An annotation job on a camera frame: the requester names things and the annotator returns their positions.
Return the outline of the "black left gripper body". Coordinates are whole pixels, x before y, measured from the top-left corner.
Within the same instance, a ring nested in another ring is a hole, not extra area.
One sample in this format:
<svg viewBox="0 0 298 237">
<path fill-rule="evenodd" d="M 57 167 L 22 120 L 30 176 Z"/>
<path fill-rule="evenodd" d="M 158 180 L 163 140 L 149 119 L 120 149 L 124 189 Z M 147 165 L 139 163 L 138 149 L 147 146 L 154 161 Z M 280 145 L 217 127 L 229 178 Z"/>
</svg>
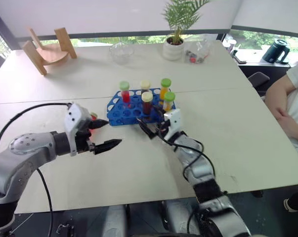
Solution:
<svg viewBox="0 0 298 237">
<path fill-rule="evenodd" d="M 90 126 L 93 125 L 93 119 L 81 123 L 76 132 L 76 149 L 77 153 L 94 152 L 95 144 L 90 140 Z"/>
</svg>

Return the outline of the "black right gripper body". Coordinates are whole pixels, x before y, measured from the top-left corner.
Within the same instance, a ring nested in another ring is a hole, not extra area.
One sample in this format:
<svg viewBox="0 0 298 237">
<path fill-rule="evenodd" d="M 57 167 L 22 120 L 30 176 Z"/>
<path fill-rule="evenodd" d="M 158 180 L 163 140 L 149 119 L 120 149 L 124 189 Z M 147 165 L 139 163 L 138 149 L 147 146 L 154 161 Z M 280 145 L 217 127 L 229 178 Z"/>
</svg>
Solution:
<svg viewBox="0 0 298 237">
<path fill-rule="evenodd" d="M 169 131 L 170 121 L 162 121 L 158 123 L 150 123 L 148 124 L 149 129 L 153 133 L 149 136 L 150 139 L 158 137 L 159 134 L 164 138 Z"/>
</svg>

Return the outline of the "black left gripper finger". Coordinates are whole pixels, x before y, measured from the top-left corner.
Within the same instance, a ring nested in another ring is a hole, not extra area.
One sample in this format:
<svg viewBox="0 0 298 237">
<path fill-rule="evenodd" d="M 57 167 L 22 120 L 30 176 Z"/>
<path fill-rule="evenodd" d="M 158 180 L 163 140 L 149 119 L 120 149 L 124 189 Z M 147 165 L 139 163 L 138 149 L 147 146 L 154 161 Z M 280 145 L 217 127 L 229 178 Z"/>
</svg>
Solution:
<svg viewBox="0 0 298 237">
<path fill-rule="evenodd" d="M 109 122 L 107 120 L 95 119 L 89 123 L 89 129 L 98 129 L 98 128 L 101 128 L 101 127 L 107 125 L 108 123 Z"/>
<path fill-rule="evenodd" d="M 122 142 L 122 139 L 111 139 L 102 144 L 95 145 L 93 153 L 95 155 L 111 150 Z"/>
</svg>

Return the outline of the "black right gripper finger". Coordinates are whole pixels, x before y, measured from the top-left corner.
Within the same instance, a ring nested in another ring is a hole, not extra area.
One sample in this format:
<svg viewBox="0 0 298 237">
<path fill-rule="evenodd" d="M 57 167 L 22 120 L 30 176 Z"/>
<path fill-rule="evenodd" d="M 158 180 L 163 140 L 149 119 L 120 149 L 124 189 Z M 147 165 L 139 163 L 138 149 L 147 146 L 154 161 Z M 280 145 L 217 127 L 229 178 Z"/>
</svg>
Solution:
<svg viewBox="0 0 298 237">
<path fill-rule="evenodd" d="M 148 125 L 140 118 L 137 118 L 136 120 L 142 131 L 149 137 L 149 139 L 153 139 L 155 137 L 155 133 L 148 127 Z"/>
<path fill-rule="evenodd" d="M 164 120 L 164 113 L 165 111 L 163 110 L 163 108 L 161 106 L 158 105 L 153 105 L 153 110 L 155 111 L 156 115 L 157 115 L 157 120 Z"/>
</svg>

